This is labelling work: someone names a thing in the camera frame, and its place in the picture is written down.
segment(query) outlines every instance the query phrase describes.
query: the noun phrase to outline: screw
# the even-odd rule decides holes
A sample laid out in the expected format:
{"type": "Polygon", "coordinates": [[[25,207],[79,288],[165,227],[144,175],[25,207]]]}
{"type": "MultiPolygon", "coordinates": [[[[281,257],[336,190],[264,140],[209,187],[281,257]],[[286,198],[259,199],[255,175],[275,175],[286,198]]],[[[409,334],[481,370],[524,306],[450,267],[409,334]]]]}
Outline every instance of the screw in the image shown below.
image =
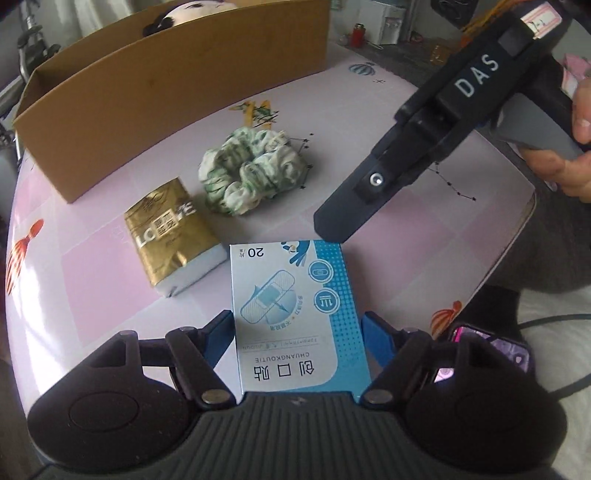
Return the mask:
{"type": "Polygon", "coordinates": [[[371,403],[372,405],[384,405],[385,403],[392,401],[394,397],[388,390],[378,388],[366,392],[365,395],[363,395],[363,398],[366,402],[371,403]]]}
{"type": "Polygon", "coordinates": [[[384,177],[381,173],[372,173],[369,178],[369,183],[374,187],[379,187],[382,183],[384,183],[384,177]]]}
{"type": "Polygon", "coordinates": [[[230,394],[226,390],[221,388],[213,388],[206,390],[201,399],[208,405],[219,405],[220,403],[226,403],[230,400],[230,394]]]}

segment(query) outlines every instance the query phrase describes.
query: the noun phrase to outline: blue circle icon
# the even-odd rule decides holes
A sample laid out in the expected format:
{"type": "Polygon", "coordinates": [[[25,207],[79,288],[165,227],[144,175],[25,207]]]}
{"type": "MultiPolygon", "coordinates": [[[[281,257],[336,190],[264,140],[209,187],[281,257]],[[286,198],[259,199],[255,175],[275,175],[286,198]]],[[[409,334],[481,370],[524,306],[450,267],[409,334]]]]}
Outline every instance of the blue circle icon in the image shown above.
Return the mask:
{"type": "Polygon", "coordinates": [[[330,315],[340,307],[339,294],[331,288],[323,288],[314,295],[314,307],[322,313],[330,315]]]}
{"type": "Polygon", "coordinates": [[[314,260],[308,267],[308,275],[318,283],[328,283],[334,274],[332,265],[325,260],[314,260]]]}

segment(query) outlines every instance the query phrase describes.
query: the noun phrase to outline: table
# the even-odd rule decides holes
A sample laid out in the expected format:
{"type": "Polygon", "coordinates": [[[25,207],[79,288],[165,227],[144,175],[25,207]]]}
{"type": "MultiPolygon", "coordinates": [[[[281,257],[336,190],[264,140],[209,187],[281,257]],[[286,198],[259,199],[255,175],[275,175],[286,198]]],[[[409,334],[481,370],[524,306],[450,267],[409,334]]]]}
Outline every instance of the table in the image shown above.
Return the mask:
{"type": "MultiPolygon", "coordinates": [[[[148,192],[180,177],[225,244],[317,238],[313,212],[365,158],[413,93],[409,83],[344,48],[329,46],[325,72],[256,95],[271,102],[273,129],[286,130],[313,166],[303,189],[238,218],[208,212],[200,159],[243,125],[240,103],[202,119],[111,174],[72,205],[26,155],[17,184],[9,249],[30,238],[6,308],[15,376],[25,412],[114,333],[161,338],[205,325],[232,308],[230,265],[172,299],[151,288],[123,220],[148,192]]],[[[360,312],[394,326],[430,330],[438,310],[465,305],[502,258],[535,205],[532,185],[480,135],[399,192],[343,246],[360,312]]],[[[216,371],[240,398],[232,346],[216,371]]],[[[165,369],[145,373],[171,383],[165,369]]]]}

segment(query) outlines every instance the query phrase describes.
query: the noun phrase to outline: blue and white box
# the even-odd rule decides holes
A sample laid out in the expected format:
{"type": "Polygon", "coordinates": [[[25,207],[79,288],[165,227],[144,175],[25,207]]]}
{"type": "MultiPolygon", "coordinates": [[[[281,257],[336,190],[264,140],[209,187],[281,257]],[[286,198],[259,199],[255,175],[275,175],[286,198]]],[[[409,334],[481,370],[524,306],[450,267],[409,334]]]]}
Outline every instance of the blue and white box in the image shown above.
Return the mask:
{"type": "Polygon", "coordinates": [[[339,244],[230,246],[242,391],[350,391],[370,382],[339,244]]]}

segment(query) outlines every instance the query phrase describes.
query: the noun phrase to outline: finger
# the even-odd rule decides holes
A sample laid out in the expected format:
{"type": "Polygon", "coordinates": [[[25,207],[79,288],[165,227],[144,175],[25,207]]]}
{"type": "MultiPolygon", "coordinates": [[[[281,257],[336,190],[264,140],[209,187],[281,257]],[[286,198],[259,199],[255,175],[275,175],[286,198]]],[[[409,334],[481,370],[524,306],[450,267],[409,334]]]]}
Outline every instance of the finger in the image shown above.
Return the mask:
{"type": "Polygon", "coordinates": [[[583,187],[562,187],[567,197],[576,197],[583,203],[591,203],[591,183],[583,187]]]}
{"type": "Polygon", "coordinates": [[[551,150],[523,150],[522,156],[542,180],[555,181],[562,187],[583,187],[591,182],[591,152],[572,161],[551,150]]]}
{"type": "Polygon", "coordinates": [[[591,142],[591,79],[579,83],[573,98],[573,135],[582,144],[591,142]]]}

